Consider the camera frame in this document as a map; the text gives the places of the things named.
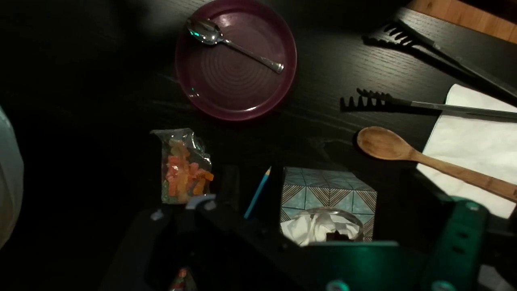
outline tongs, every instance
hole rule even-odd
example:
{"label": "tongs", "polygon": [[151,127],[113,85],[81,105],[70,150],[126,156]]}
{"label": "tongs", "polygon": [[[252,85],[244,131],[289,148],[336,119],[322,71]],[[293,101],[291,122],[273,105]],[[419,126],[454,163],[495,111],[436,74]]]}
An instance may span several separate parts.
{"label": "tongs", "polygon": [[362,40],[367,45],[377,45],[377,46],[401,50],[401,51],[407,51],[407,53],[411,50],[417,50],[420,53],[430,51],[438,56],[435,59],[446,61],[446,63],[459,68],[467,76],[472,76],[485,84],[490,84],[491,87],[499,89],[506,95],[512,97],[514,98],[512,103],[517,101],[517,89],[516,87],[506,84],[501,79],[496,79],[495,76],[491,76],[485,69],[474,66],[472,63],[467,63],[467,61],[461,59],[459,56],[453,56],[449,51],[445,51],[445,48],[441,48],[435,40],[422,35],[420,32],[417,32],[415,29],[412,29],[411,25],[407,25],[401,19],[390,21],[380,30],[369,34],[369,35],[364,35]]}
{"label": "tongs", "polygon": [[495,121],[517,121],[517,113],[483,110],[419,100],[396,98],[385,92],[357,89],[359,97],[341,98],[341,111],[409,111],[409,113],[445,113],[464,118],[480,118]]}

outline tissue box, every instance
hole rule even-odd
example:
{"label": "tissue box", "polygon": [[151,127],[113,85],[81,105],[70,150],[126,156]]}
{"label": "tissue box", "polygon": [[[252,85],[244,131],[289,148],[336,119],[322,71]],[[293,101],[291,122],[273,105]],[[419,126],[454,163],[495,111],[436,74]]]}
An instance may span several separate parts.
{"label": "tissue box", "polygon": [[362,221],[364,240],[373,237],[377,192],[349,171],[285,168],[281,221],[307,208],[340,208]]}

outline table surface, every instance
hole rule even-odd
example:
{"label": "table surface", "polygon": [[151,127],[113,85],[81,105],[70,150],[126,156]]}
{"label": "table surface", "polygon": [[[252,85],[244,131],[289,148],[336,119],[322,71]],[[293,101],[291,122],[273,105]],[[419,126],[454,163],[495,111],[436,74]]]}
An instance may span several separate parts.
{"label": "table surface", "polygon": [[[8,110],[33,118],[31,124],[52,119],[78,132],[117,137],[188,126],[220,165],[351,169],[378,190],[375,237],[414,247],[428,240],[425,226],[433,219],[436,189],[412,163],[365,156],[356,148],[354,134],[364,126],[385,126],[422,148],[436,118],[343,113],[340,97],[367,87],[441,101],[457,79],[411,55],[365,46],[361,34],[399,14],[496,77],[516,84],[517,76],[517,45],[399,9],[398,1],[262,0],[293,29],[299,51],[296,79],[267,118],[226,124],[194,110],[173,80],[175,40],[184,19],[207,0],[54,3],[58,9],[20,1],[0,11],[0,101]],[[147,192],[157,190],[151,179],[141,184],[149,186]]]}

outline plate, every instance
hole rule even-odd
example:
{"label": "plate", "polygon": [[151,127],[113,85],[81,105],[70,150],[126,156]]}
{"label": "plate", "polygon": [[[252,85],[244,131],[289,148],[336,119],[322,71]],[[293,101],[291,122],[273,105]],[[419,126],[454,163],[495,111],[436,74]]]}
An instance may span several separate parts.
{"label": "plate", "polygon": [[207,46],[184,32],[176,42],[176,77],[201,111],[225,121],[259,118],[280,105],[291,89],[298,50],[286,21],[254,0],[217,0],[193,19],[212,19],[226,38],[251,53],[281,61],[281,74],[228,48]]}

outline plastic bag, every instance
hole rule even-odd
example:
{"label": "plastic bag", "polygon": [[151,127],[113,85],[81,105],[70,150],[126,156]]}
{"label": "plastic bag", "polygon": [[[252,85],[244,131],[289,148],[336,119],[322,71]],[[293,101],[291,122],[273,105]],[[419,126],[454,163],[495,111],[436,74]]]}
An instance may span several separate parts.
{"label": "plastic bag", "polygon": [[209,192],[212,160],[189,127],[155,129],[162,140],[162,202],[188,203]]}
{"label": "plastic bag", "polygon": [[0,249],[10,239],[20,215],[23,169],[15,131],[0,106]]}

